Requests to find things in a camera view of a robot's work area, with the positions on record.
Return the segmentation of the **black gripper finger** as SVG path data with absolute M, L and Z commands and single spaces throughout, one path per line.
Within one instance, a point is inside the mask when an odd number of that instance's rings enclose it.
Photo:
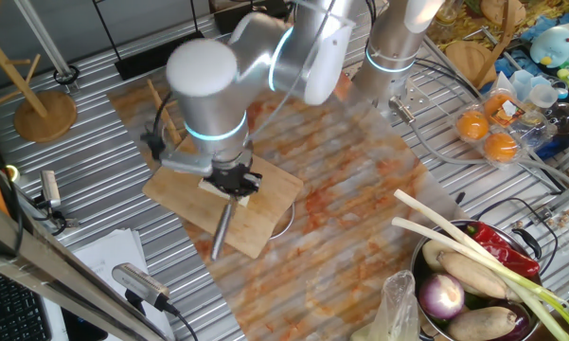
M 210 193 L 217 195 L 219 197 L 222 197 L 222 198 L 228 198 L 228 197 L 233 197 L 236 199 L 240 198 L 238 194 L 227 193 L 227 192 L 217 188 L 212 183 L 210 183 L 206 180 L 204 180 L 204 191 L 210 192 Z
M 246 172 L 240 179 L 240 185 L 237 190 L 239 197 L 246 197 L 258 192 L 262 181 L 262 175 L 256 172 Z

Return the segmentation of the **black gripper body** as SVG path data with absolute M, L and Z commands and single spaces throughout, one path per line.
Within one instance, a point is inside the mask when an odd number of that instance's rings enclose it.
M 212 173 L 204 180 L 217 188 L 239 188 L 241 177 L 251 171 L 252 164 L 252 160 L 234 164 L 213 161 Z

